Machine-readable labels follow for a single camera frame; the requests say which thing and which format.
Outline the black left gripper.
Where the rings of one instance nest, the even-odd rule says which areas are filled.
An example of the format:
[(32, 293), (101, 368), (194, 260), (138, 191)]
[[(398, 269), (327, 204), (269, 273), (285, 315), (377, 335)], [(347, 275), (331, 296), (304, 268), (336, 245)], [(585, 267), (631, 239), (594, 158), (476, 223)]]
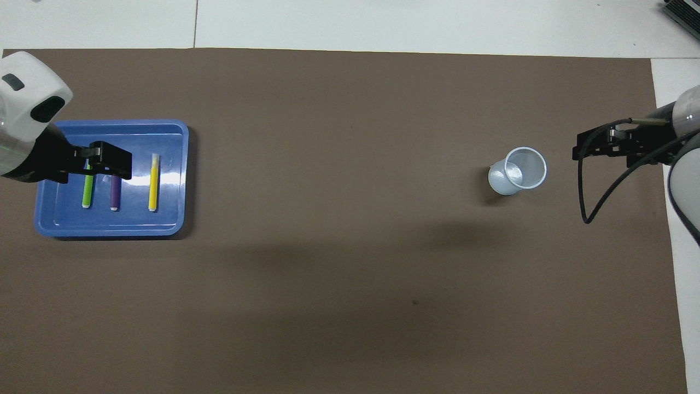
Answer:
[(89, 147), (74, 145), (68, 142), (62, 130), (50, 123), (38, 135), (33, 149), (22, 162), (22, 181), (67, 183), (70, 173), (85, 169), (87, 157), (93, 174), (132, 179), (131, 152), (105, 141), (95, 141)]

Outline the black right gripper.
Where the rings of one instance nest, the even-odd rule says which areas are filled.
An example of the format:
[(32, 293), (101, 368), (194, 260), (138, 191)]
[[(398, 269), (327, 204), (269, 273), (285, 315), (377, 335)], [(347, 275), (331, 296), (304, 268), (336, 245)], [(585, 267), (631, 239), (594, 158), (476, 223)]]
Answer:
[[(586, 157), (625, 157), (627, 167), (641, 162), (653, 150), (676, 138), (672, 122), (659, 118), (632, 118), (633, 128), (618, 130), (615, 126), (598, 126), (579, 134), (579, 144), (573, 147), (573, 160)], [(619, 140), (616, 146), (615, 133)]]

